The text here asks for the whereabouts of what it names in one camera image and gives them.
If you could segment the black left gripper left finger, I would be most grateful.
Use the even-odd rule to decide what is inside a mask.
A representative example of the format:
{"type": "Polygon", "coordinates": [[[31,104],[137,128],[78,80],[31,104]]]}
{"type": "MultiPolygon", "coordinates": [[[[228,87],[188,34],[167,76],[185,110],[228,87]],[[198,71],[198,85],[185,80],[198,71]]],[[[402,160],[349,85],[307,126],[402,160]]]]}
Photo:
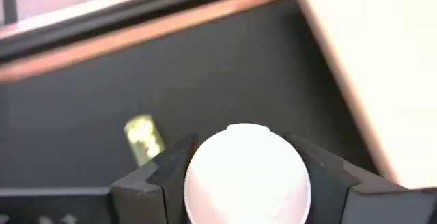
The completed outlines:
{"type": "Polygon", "coordinates": [[[188,224],[184,180],[199,137],[190,133],[111,185],[118,224],[188,224]]]}

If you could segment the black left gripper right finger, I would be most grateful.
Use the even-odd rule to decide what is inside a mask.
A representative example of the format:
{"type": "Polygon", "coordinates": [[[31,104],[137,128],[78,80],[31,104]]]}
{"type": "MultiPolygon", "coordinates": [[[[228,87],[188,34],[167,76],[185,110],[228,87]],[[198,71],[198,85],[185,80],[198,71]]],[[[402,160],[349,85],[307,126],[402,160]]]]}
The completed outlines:
{"type": "Polygon", "coordinates": [[[307,224],[412,224],[406,189],[291,133],[311,182],[307,224]]]}

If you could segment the orange medicine bottle white cap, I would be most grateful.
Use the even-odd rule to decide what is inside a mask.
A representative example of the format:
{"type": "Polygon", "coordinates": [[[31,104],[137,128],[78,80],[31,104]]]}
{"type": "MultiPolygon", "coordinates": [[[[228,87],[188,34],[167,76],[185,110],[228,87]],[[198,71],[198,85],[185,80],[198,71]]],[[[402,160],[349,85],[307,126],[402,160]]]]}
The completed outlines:
{"type": "Polygon", "coordinates": [[[232,124],[193,154],[184,202],[191,224],[305,224],[311,182],[284,138],[259,124],[232,124]]]}

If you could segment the black table mat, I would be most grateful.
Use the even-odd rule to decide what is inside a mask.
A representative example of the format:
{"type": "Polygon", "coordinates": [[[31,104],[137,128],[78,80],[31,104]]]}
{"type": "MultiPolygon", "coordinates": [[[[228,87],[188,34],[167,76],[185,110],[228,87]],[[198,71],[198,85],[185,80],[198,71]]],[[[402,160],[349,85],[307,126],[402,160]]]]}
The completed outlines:
{"type": "Polygon", "coordinates": [[[375,170],[300,8],[281,0],[0,86],[0,188],[110,185],[137,166],[124,125],[140,114],[169,145],[248,122],[375,170]]]}

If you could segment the wooden shelf black metal frame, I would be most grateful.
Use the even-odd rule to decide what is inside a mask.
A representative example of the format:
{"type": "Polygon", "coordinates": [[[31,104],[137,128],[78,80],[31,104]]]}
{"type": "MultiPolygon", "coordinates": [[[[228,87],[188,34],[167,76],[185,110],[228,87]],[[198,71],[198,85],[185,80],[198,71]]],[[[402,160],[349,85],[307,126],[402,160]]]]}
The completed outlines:
{"type": "Polygon", "coordinates": [[[298,0],[381,174],[437,186],[437,0],[298,0]]]}

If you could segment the black aluminium rig frame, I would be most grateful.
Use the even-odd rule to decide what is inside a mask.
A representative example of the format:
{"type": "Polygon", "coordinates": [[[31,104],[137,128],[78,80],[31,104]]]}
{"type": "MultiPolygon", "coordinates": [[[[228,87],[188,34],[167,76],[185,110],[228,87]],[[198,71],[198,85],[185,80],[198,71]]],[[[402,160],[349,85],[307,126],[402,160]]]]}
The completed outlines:
{"type": "Polygon", "coordinates": [[[0,64],[219,0],[127,0],[0,40],[0,64]]]}

